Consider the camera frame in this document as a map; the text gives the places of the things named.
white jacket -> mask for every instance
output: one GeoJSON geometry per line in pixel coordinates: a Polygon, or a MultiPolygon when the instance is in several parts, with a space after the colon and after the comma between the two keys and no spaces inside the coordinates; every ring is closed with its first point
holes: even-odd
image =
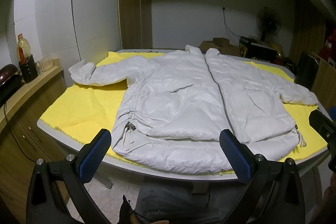
{"type": "Polygon", "coordinates": [[[254,154],[279,160],[302,137],[283,102],[314,105],[308,89],[209,49],[133,56],[96,67],[69,69],[82,85],[127,79],[112,133],[112,149],[150,168],[184,174],[231,169],[219,145],[230,129],[254,154]]]}

gray pants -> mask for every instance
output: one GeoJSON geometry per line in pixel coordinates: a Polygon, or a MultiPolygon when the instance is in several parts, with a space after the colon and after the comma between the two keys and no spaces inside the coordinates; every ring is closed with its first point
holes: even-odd
{"type": "Polygon", "coordinates": [[[147,178],[141,185],[135,211],[151,221],[169,220],[170,224],[219,223],[245,186],[239,182],[210,183],[206,194],[192,194],[190,182],[147,178]]]}

yellow blanket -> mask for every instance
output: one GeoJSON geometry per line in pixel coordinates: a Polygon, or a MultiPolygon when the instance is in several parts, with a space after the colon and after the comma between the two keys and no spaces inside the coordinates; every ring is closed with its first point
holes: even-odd
{"type": "MultiPolygon", "coordinates": [[[[97,66],[116,63],[134,55],[150,58],[162,54],[154,52],[109,52],[108,57],[98,63],[97,66]]],[[[279,68],[254,62],[249,63],[293,81],[279,68]]],[[[108,130],[113,128],[117,110],[126,89],[126,81],[101,87],[74,84],[43,113],[41,120],[51,128],[62,131],[82,144],[89,143],[101,128],[108,130]]],[[[285,104],[285,108],[296,121],[298,129],[307,143],[306,147],[297,146],[287,157],[294,160],[305,159],[327,145],[323,138],[309,125],[309,114],[317,108],[316,106],[285,104]]],[[[107,154],[119,160],[139,165],[119,156],[111,148],[107,154]]]]}

metal bolt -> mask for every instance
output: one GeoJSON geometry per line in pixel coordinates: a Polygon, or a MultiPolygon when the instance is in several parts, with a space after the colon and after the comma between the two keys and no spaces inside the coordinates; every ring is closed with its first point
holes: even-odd
{"type": "Polygon", "coordinates": [[[38,159],[38,160],[36,161],[36,163],[37,163],[37,165],[41,165],[41,164],[43,163],[43,159],[38,159]]]}
{"type": "Polygon", "coordinates": [[[286,161],[291,165],[295,164],[295,161],[292,158],[287,158],[286,161]]]}
{"type": "Polygon", "coordinates": [[[255,158],[257,161],[263,161],[265,159],[265,157],[262,154],[256,154],[255,158]]]}
{"type": "Polygon", "coordinates": [[[67,156],[67,161],[72,161],[74,158],[75,158],[75,155],[74,155],[74,154],[69,154],[69,155],[67,156]]]}

jacket's left sleeve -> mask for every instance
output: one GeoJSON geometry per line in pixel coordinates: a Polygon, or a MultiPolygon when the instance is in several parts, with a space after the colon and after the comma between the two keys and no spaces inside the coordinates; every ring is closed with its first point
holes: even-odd
{"type": "Polygon", "coordinates": [[[84,60],[69,68],[71,78],[81,85],[102,86],[127,79],[127,84],[133,84],[152,65],[143,56],[132,56],[117,63],[96,67],[92,62],[84,64],[84,60]]]}
{"type": "Polygon", "coordinates": [[[274,92],[279,94],[284,103],[298,105],[317,105],[318,99],[313,92],[304,86],[290,82],[279,75],[269,71],[258,70],[258,74],[264,85],[270,86],[274,92]]]}

